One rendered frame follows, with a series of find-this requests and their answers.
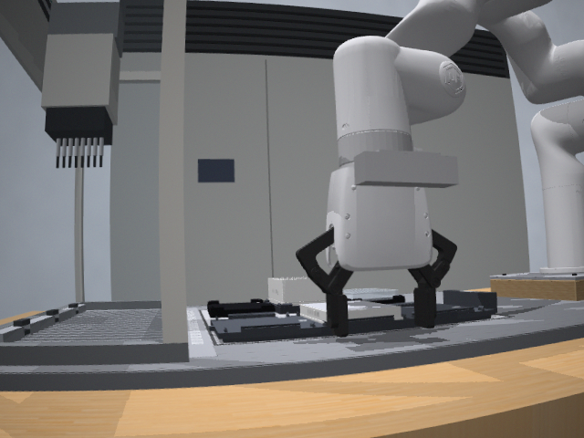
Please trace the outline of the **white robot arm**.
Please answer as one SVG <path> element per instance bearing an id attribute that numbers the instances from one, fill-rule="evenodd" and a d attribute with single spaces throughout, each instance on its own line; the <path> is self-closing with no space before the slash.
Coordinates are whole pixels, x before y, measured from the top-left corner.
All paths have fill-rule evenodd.
<path id="1" fill-rule="evenodd" d="M 530 11 L 551 1 L 420 0 L 386 37 L 340 45 L 333 58 L 339 167 L 354 162 L 355 185 L 459 184 L 457 156 L 413 147 L 411 125 L 464 102 L 464 75 L 448 57 L 469 42 L 476 24 L 501 42 L 529 102 L 584 97 L 584 40 L 555 46 Z M 584 152 L 584 99 L 541 110 L 530 129 L 547 240 L 547 267 L 539 273 L 584 273 L 584 165 L 575 156 Z"/>

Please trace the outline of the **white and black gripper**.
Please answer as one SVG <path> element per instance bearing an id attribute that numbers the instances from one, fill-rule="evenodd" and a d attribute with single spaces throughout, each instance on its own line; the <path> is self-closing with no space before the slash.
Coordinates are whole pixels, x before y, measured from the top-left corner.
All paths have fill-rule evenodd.
<path id="1" fill-rule="evenodd" d="M 333 243 L 337 263 L 330 262 Z M 438 256 L 430 266 L 433 247 Z M 325 248 L 329 274 L 316 260 Z M 326 232 L 299 248 L 296 257 L 326 294 L 332 334 L 344 338 L 349 335 L 349 320 L 343 287 L 354 271 L 408 269 L 418 283 L 413 290 L 414 324 L 433 329 L 436 288 L 456 251 L 456 244 L 432 229 L 424 188 L 355 185 L 350 162 L 331 173 Z"/>

